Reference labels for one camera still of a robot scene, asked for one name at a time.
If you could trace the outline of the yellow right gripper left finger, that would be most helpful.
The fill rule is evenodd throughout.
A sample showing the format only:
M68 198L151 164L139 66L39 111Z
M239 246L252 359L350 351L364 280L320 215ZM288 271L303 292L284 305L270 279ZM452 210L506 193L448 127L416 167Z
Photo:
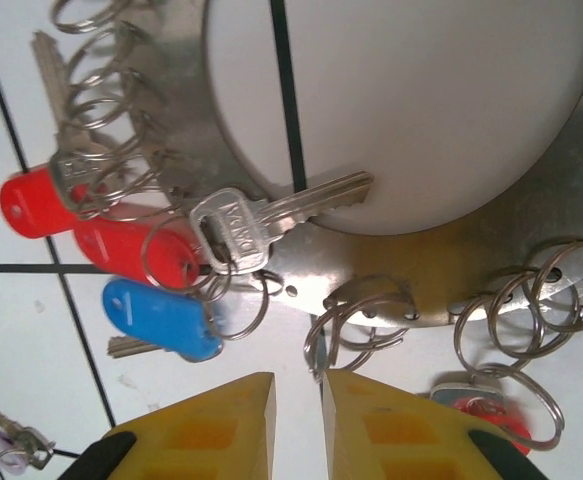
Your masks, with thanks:
M127 421L92 443L70 479L270 479L275 377L258 372Z

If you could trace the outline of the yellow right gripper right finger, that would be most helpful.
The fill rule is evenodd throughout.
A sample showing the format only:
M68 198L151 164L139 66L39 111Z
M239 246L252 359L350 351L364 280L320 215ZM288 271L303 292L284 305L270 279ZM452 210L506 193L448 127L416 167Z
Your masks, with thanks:
M498 426L348 370L323 377L331 479L542 479Z

